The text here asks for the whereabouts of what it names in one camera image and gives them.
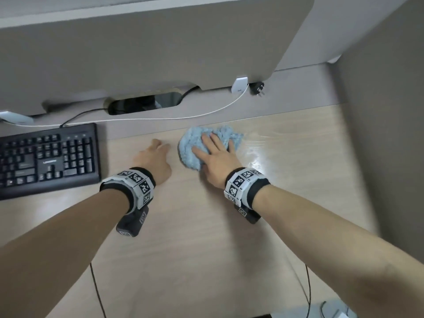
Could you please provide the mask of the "person's left hand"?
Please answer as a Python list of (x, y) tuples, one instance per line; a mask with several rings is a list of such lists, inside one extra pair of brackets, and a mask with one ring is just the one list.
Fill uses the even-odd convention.
[(150, 146), (140, 151), (133, 159), (133, 168), (138, 167), (149, 171), (157, 186), (167, 181), (172, 174), (167, 156), (160, 154), (161, 144), (159, 139), (152, 139)]

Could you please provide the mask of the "person's right hand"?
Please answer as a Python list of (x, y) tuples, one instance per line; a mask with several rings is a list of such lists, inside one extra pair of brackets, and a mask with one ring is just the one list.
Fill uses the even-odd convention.
[(236, 156), (236, 149), (232, 141), (229, 142), (227, 151), (212, 152), (212, 133), (202, 134), (203, 144), (209, 150), (207, 161), (203, 161), (203, 171), (207, 181), (216, 188), (225, 189), (225, 180), (231, 171), (242, 167)]

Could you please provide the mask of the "light blue fluffy cloth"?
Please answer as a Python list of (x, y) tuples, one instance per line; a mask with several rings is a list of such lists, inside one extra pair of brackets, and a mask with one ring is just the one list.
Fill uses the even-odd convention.
[(182, 164), (191, 170), (201, 171), (203, 161), (200, 160), (193, 152), (192, 148), (197, 147), (200, 150), (209, 153), (209, 150), (202, 142), (202, 134), (210, 135), (214, 133), (223, 143), (225, 148), (228, 149), (229, 142), (232, 141), (235, 149), (238, 149), (242, 139), (243, 133), (237, 133), (232, 127), (224, 125), (218, 128), (210, 127), (192, 127), (189, 128), (182, 136), (178, 143), (178, 154)]

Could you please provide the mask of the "person's left forearm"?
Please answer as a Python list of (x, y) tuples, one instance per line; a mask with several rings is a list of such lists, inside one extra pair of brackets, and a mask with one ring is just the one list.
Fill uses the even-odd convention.
[(129, 210), (106, 189), (0, 248), (0, 318), (45, 318), (85, 272)]

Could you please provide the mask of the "person's right forearm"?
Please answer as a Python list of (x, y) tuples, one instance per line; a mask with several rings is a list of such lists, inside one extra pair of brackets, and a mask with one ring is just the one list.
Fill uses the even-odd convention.
[(252, 208), (359, 318), (424, 318), (424, 264), (405, 251), (273, 185)]

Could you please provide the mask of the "white charger adapter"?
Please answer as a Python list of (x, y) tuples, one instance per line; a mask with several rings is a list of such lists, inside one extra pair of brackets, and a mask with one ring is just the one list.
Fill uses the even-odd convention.
[(242, 95), (248, 88), (248, 76), (238, 77), (231, 86), (231, 93)]

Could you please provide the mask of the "grey desk partition panel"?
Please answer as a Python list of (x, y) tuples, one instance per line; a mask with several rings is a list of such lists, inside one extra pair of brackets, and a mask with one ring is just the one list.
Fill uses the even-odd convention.
[(0, 17), (0, 112), (268, 79), (315, 0), (151, 0)]

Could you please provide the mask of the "black computer keyboard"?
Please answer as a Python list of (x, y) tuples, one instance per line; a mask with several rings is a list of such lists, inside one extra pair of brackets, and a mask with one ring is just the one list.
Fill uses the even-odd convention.
[(0, 137), (0, 201), (100, 181), (95, 123)]

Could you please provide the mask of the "white flat device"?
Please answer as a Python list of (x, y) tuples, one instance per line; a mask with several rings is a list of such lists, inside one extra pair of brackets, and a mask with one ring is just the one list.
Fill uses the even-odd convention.
[(34, 119), (32, 117), (10, 111), (0, 111), (0, 120), (18, 126), (34, 125)]

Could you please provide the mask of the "grey side partition panel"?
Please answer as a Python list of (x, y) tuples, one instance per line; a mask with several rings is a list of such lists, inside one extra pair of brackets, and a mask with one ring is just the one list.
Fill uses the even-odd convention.
[(384, 239), (424, 234), (424, 0), (407, 0), (331, 69)]

